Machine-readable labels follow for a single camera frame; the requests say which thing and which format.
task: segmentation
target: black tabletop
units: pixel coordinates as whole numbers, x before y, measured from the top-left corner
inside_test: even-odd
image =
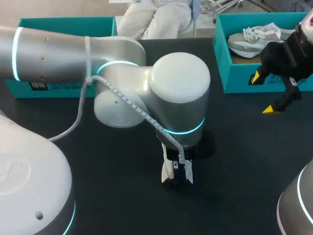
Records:
[[[146,122],[131,129],[104,126],[87,99],[83,120],[55,142],[71,166],[77,235],[278,235],[281,192],[312,158],[313,93],[279,115],[262,111],[281,94],[224,94],[212,39],[141,42],[148,65],[170,52],[200,57],[211,85],[205,128],[214,156],[193,161],[194,185],[161,185],[162,150]],[[15,100],[0,82],[0,110],[44,137],[66,130],[77,99]]]

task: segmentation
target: shoe box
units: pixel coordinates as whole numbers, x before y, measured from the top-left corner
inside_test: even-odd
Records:
[[[252,79],[261,65],[260,57],[239,58],[229,52],[227,38],[242,33],[244,28],[275,23],[282,29],[294,29],[307,13],[219,14],[213,38],[214,52],[225,93],[283,92],[280,76],[269,75],[264,84],[252,85]],[[301,91],[313,91],[313,76],[298,83]]]
[[[22,18],[19,27],[33,28],[77,36],[116,36],[115,17]],[[15,98],[79,97],[81,83],[20,82],[5,80]],[[88,87],[86,97],[94,97],[95,86]]]

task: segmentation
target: white cable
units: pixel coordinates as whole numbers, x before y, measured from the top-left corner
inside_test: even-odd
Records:
[[[86,90],[89,85],[91,85],[92,81],[98,81],[106,85],[113,93],[115,93],[118,97],[120,97],[122,100],[124,100],[127,104],[129,104],[136,112],[138,112],[140,115],[142,115],[153,127],[155,127],[169,142],[171,142],[179,151],[179,163],[185,164],[185,153],[182,145],[174,139],[155,119],[153,119],[150,115],[148,115],[145,111],[140,109],[137,105],[135,105],[133,102],[131,102],[126,96],[124,96],[117,88],[115,88],[111,83],[109,83],[106,79],[103,77],[100,77],[98,75],[91,76],[91,54],[90,54],[90,37],[85,37],[85,48],[86,48],[86,70],[87,70],[87,76],[86,80],[83,83],[82,91],[79,98],[79,104],[78,104],[78,113],[77,118],[73,125],[64,131],[63,133],[49,138],[49,141],[56,141],[64,136],[66,136],[68,133],[73,131],[79,124],[80,120],[82,119],[83,115],[83,107],[85,103],[85,94]]]
[[[126,96],[124,96],[117,88],[115,88],[110,82],[98,75],[91,77],[93,80],[98,81],[106,85],[114,94],[124,100],[129,106],[131,106],[136,112],[142,115],[153,127],[155,127],[168,141],[170,141],[179,151],[179,163],[185,164],[185,153],[181,144],[174,139],[155,119],[148,115],[145,111],[140,109],[137,105],[131,102]]]
[[[59,134],[55,137],[49,138],[48,140],[51,142],[56,141],[56,140],[58,140],[64,136],[66,136],[68,133],[72,132],[78,126],[80,120],[82,119],[86,91],[87,91],[88,86],[92,84],[90,37],[85,37],[85,49],[86,49],[86,79],[85,79],[85,82],[83,83],[82,91],[80,93],[77,118],[76,118],[75,122],[73,123],[73,125],[70,128],[68,128],[66,131],[62,132],[61,134]]]
[[[82,119],[82,115],[83,115],[83,106],[84,106],[84,102],[85,102],[85,94],[86,94],[86,90],[87,90],[87,87],[90,85],[90,83],[88,81],[86,81],[83,86],[82,86],[82,91],[80,93],[80,98],[79,98],[79,105],[78,105],[78,113],[77,113],[77,118],[75,120],[75,122],[73,123],[73,125],[68,128],[65,132],[55,136],[55,137],[52,137],[52,138],[49,138],[48,140],[53,142],[53,141],[56,141],[64,136],[66,136],[68,133],[70,133],[72,130],[74,130],[80,120]]]

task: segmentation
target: white sneaker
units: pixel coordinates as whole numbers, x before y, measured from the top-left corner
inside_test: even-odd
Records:
[[[243,29],[229,37],[227,44],[230,50],[244,58],[252,58],[265,48],[269,42],[282,43],[294,30],[281,29],[274,23]]]

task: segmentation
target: white pants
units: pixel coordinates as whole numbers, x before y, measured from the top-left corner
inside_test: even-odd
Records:
[[[132,3],[117,28],[119,36],[134,39],[173,39],[191,23],[188,1],[156,6],[153,0]]]

